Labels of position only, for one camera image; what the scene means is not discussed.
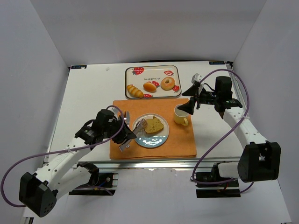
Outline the silver knife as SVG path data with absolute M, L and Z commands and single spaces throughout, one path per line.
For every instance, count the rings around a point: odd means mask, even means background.
M 130 114 L 129 114 L 129 111 L 126 111 L 126 124 L 129 127 L 129 124 L 130 124 Z

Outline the aluminium frame rail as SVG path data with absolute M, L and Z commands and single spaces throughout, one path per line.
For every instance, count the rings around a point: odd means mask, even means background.
M 79 161 L 78 163 L 92 163 L 101 170 L 156 170 L 156 169 L 174 169 L 174 170 L 193 170 L 199 158 L 170 158 L 170 159 L 136 159 L 136 160 L 109 160 L 109 161 Z M 198 169 L 210 170 L 211 167 L 222 161 L 239 161 L 239 157 L 220 157 L 204 158 L 200 162 Z

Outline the sliced loaf bread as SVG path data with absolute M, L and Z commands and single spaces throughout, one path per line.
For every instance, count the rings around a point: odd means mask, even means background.
M 146 134 L 155 134 L 164 129 L 163 123 L 156 116 L 153 116 L 151 119 L 145 120 L 147 125 L 145 127 Z

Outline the yellow mug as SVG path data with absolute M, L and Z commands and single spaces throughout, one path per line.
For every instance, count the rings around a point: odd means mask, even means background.
M 174 115 L 173 115 L 173 119 L 175 121 L 175 123 L 177 124 L 181 124 L 184 126 L 188 126 L 189 122 L 188 122 L 188 113 L 185 111 L 182 111 L 179 109 L 179 106 L 181 106 L 182 104 L 176 105 L 176 107 L 174 108 Z

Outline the strawberry pattern tray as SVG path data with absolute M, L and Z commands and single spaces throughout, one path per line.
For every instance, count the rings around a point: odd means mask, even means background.
M 175 86 L 168 91 L 161 88 L 161 81 L 171 77 L 175 80 Z M 147 92 L 143 88 L 146 82 L 153 83 L 157 90 L 155 92 Z M 128 85 L 134 85 L 144 93 L 144 98 L 177 98 L 181 95 L 181 85 L 178 74 L 178 69 L 174 65 L 160 65 L 160 66 L 135 66 L 129 67 L 125 73 L 125 96 L 128 99 L 139 99 L 132 97 L 127 91 Z

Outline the round orange bun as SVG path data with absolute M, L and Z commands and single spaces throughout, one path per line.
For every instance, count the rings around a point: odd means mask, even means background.
M 151 82 L 144 83 L 143 88 L 147 92 L 155 92 L 157 90 L 157 87 Z

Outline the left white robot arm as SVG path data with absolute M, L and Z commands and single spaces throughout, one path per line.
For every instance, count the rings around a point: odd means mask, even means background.
M 147 126 L 145 119 L 130 130 L 122 116 L 102 109 L 95 119 L 87 121 L 66 147 L 43 168 L 21 177 L 19 200 L 39 217 L 48 215 L 57 200 L 81 185 L 99 184 L 99 168 L 78 161 L 104 141 L 112 140 L 124 150 L 138 132 Z

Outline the twisted baguette bread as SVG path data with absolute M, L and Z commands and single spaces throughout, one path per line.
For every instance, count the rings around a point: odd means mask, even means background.
M 138 89 L 137 87 L 135 87 L 134 85 L 130 84 L 127 86 L 127 91 L 129 92 L 129 94 L 132 97 L 135 98 L 144 98 L 144 93 Z

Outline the orange cloth placemat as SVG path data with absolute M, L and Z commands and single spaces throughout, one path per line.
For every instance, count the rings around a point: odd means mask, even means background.
M 152 149 L 142 147 L 133 140 L 130 147 L 121 152 L 118 145 L 111 141 L 110 159 L 195 157 L 197 149 L 191 117 L 187 117 L 189 122 L 187 126 L 177 124 L 173 119 L 174 108 L 187 101 L 186 98 L 115 100 L 113 105 L 130 113 L 130 128 L 133 128 L 133 122 L 138 117 L 147 113 L 154 113 L 166 119 L 170 132 L 164 144 Z

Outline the silver fork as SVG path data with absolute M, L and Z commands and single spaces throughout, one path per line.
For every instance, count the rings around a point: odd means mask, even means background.
M 127 117 L 127 112 L 125 110 L 122 110 L 122 117 L 126 118 Z

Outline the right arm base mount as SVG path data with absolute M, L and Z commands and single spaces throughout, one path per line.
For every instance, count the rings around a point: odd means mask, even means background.
M 215 163 L 209 172 L 196 172 L 196 197 L 197 198 L 234 198 L 241 197 L 237 180 L 225 183 L 229 178 L 219 174 L 219 163 Z

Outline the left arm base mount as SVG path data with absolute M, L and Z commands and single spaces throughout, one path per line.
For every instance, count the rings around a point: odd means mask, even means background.
M 85 168 L 91 175 L 86 184 L 69 192 L 70 196 L 113 196 L 118 185 L 118 173 L 103 172 L 90 162 L 79 163 L 76 168 Z

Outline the glazed bagel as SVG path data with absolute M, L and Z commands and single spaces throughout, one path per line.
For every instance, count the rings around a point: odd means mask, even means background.
M 175 80 L 171 77 L 166 77 L 161 81 L 161 88 L 165 91 L 171 90 L 175 86 Z

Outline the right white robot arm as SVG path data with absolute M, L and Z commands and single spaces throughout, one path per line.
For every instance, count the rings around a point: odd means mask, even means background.
M 243 153 L 237 162 L 225 161 L 213 165 L 207 175 L 193 174 L 191 180 L 200 185 L 219 185 L 241 179 L 243 182 L 276 180 L 279 174 L 281 147 L 262 136 L 246 117 L 243 105 L 232 97 L 232 81 L 226 76 L 215 80 L 215 89 L 206 91 L 202 77 L 192 77 L 192 87 L 183 95 L 190 100 L 178 109 L 192 115 L 200 105 L 212 105 L 235 133 Z

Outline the ceramic plate with plant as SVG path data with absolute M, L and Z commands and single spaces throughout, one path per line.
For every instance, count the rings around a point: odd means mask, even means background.
M 142 119 L 153 119 L 156 117 L 163 124 L 163 130 L 158 133 L 146 134 L 145 130 L 142 129 L 138 134 L 136 134 L 137 138 L 135 142 L 145 148 L 156 148 L 163 145 L 169 137 L 169 125 L 162 116 L 154 113 L 147 113 L 139 116 L 132 124 L 132 128 L 134 129 L 139 121 Z

